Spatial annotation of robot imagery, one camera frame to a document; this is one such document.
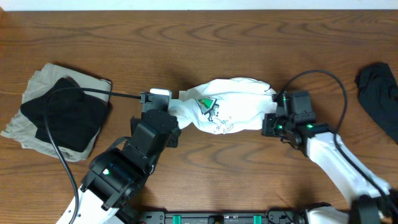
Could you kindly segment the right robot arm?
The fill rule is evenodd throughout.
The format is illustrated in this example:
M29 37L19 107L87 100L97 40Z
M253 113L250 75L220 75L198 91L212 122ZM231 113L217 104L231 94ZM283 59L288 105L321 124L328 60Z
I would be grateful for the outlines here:
M397 223L397 190L370 171L328 123L318 123L307 91L272 96L276 111L267 113L262 135L279 138L317 164L349 204L341 212L327 203L296 212L294 223Z

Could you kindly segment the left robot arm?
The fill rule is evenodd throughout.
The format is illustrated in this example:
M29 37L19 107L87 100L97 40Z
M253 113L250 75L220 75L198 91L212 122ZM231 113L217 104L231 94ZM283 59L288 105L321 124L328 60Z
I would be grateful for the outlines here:
M128 206L154 173L160 154L176 148L181 130L168 112L169 90L141 93L140 118L131 118L131 135L115 140L96 156L59 223L139 223L140 214Z

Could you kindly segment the white t-shirt with logo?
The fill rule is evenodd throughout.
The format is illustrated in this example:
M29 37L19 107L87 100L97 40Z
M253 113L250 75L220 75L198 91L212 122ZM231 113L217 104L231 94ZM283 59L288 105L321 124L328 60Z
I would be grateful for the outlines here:
M215 79L180 91L169 103L169 114L180 129L193 124L210 134L260 130L267 113L275 113L276 94L270 84L253 78Z

